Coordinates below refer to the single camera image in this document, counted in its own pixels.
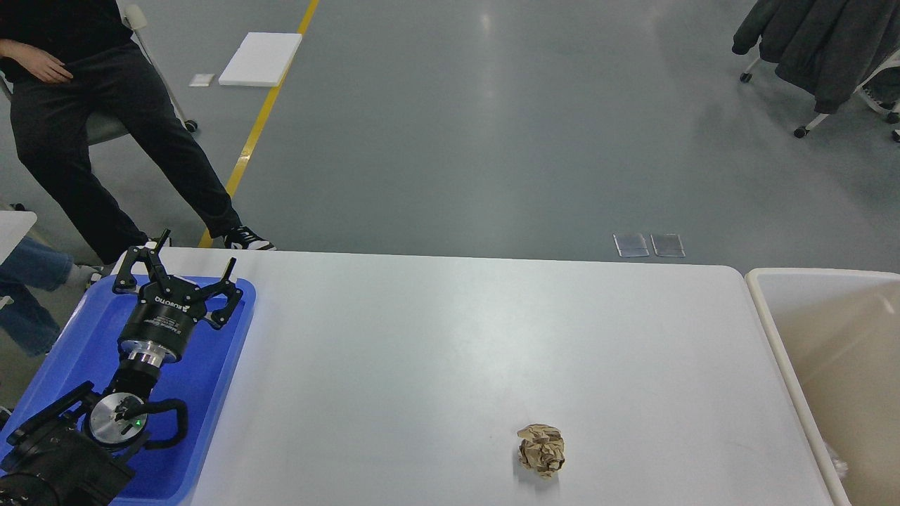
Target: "person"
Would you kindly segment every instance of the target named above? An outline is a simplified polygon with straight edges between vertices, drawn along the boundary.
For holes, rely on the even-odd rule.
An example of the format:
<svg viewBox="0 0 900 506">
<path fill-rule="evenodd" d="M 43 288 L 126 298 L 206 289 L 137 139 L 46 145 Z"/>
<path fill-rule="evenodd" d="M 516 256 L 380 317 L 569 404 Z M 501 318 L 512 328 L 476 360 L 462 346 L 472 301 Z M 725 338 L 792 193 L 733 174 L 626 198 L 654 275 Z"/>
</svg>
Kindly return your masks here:
<svg viewBox="0 0 900 506">
<path fill-rule="evenodd" d="M 0 264 L 0 328 L 28 357 L 50 351 L 59 325 L 28 286 L 53 292 L 61 286 L 86 290 L 102 277 L 99 267 L 76 265 L 71 255 L 26 237 Z"/>
<path fill-rule="evenodd" d="M 0 70 L 13 83 L 19 159 L 104 264 L 147 234 L 91 172 L 86 120 L 112 113 L 227 248 L 275 249 L 243 225 L 115 0 L 0 0 Z"/>
</svg>

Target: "hand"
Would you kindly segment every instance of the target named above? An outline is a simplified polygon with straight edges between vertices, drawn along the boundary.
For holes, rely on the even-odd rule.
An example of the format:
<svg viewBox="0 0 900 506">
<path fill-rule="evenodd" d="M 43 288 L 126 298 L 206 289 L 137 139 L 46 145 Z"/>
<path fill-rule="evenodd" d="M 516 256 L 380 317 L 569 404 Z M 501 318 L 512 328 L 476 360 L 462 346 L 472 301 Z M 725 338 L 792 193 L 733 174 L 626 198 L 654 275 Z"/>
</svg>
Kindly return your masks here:
<svg viewBox="0 0 900 506">
<path fill-rule="evenodd" d="M 72 80 L 72 74 L 65 69 L 66 64 L 45 50 L 19 43 L 9 57 L 47 84 L 59 85 Z"/>
</svg>

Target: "crumpled paper ball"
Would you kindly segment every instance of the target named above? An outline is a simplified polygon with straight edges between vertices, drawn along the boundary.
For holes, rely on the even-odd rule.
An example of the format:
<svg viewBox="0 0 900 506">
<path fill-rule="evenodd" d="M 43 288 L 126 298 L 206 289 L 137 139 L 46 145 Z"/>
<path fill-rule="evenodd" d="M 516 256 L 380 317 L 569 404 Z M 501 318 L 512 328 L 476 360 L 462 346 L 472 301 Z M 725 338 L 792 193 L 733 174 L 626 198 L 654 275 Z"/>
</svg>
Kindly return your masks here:
<svg viewBox="0 0 900 506">
<path fill-rule="evenodd" d="M 518 461 L 525 469 L 534 469 L 549 480 L 563 467 L 565 442 L 560 430 L 542 423 L 533 423 L 516 433 L 522 438 Z"/>
</svg>

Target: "black shirt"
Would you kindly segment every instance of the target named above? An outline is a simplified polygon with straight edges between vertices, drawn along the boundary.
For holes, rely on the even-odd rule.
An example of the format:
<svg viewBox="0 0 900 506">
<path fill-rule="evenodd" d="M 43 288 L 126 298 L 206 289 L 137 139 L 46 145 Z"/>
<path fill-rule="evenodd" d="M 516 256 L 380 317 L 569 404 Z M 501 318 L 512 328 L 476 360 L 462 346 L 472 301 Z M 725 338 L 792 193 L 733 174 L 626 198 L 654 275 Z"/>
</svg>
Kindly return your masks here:
<svg viewBox="0 0 900 506">
<path fill-rule="evenodd" d="M 121 46 L 131 30 L 115 0 L 0 0 L 0 39 L 42 49 L 69 63 Z M 9 58 L 0 70 L 10 81 L 30 76 Z"/>
</svg>

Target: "white foam board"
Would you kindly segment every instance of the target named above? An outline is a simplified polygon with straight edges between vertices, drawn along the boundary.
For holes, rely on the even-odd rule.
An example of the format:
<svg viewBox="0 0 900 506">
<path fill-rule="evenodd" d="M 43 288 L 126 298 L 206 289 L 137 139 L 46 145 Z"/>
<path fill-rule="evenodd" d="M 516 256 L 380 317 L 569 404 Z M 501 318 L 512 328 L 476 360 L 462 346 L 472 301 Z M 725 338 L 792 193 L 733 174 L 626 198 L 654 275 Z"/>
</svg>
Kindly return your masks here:
<svg viewBox="0 0 900 506">
<path fill-rule="evenodd" d="M 30 211 L 0 211 L 0 264 L 38 220 Z"/>
<path fill-rule="evenodd" d="M 301 40 L 299 33 L 248 33 L 219 76 L 219 84 L 278 86 Z"/>
</svg>

